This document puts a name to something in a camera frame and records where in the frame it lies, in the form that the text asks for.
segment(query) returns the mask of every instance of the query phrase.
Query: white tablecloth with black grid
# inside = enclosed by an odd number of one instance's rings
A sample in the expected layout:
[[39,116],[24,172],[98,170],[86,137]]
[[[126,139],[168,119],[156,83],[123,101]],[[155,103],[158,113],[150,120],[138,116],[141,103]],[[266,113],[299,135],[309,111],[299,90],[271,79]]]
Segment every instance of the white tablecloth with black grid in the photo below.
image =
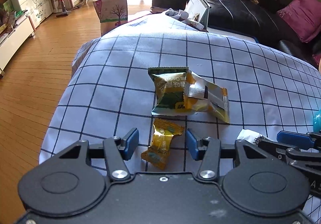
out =
[[[140,140],[131,173],[159,171],[140,154],[150,145],[155,105],[148,67],[189,66],[196,74],[228,90],[231,123],[206,113],[167,119],[194,129],[199,136],[234,143],[242,129],[276,141],[281,130],[312,131],[313,113],[321,108],[321,76],[310,64],[280,51],[234,37],[195,31],[163,14],[149,15],[122,25],[84,44],[73,62],[73,77],[53,115],[40,153],[40,163],[62,149],[87,139],[124,136],[139,130]],[[185,136],[172,141],[166,171],[194,171]],[[93,166],[106,174],[104,160]],[[220,174],[232,169],[222,159]],[[320,200],[310,198],[305,212],[321,218]]]

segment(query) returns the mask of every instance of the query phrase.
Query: tree drawing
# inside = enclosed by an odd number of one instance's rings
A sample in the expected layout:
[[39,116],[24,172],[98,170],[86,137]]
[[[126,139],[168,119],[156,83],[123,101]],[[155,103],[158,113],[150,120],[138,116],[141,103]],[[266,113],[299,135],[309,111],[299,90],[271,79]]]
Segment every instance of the tree drawing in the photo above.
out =
[[110,13],[118,16],[118,25],[120,26],[120,18],[123,14],[125,14],[124,7],[119,7],[119,5],[116,5],[116,7],[113,7],[113,10]]

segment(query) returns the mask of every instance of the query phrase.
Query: silver bolt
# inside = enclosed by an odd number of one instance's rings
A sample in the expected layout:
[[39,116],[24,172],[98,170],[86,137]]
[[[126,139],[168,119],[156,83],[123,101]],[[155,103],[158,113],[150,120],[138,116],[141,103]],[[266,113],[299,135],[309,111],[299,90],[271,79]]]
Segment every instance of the silver bolt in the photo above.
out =
[[204,179],[210,179],[215,176],[215,172],[211,170],[205,170],[200,172],[200,176]]
[[296,161],[296,160],[294,160],[294,161],[291,161],[290,162],[290,165],[296,165],[298,162]]
[[168,177],[160,177],[159,179],[161,182],[166,182],[168,181]]
[[124,170],[116,170],[116,171],[113,171],[113,173],[111,175],[116,179],[123,179],[123,178],[127,177],[128,172],[126,172]]

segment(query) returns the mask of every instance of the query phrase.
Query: snack packet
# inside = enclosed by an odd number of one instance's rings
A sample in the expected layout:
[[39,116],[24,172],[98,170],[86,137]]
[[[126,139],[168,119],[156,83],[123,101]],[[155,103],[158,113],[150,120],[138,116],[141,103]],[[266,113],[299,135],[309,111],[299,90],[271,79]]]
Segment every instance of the snack packet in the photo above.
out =
[[184,89],[188,67],[151,67],[148,75],[155,84],[157,104],[153,115],[190,115],[195,112],[184,105]]
[[230,123],[227,89],[206,81],[192,71],[187,73],[185,108],[196,112],[209,112],[223,122]]
[[170,145],[175,135],[182,135],[184,127],[167,120],[156,118],[154,121],[154,135],[150,147],[142,152],[143,160],[163,170],[170,155]]

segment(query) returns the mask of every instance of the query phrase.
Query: pink pillow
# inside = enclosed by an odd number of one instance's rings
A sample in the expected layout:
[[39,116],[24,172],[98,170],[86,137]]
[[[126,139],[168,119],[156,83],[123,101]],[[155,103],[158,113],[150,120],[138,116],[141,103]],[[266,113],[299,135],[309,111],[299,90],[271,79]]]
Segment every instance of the pink pillow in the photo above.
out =
[[310,42],[321,31],[321,2],[317,0],[293,0],[278,14],[298,34],[301,42]]

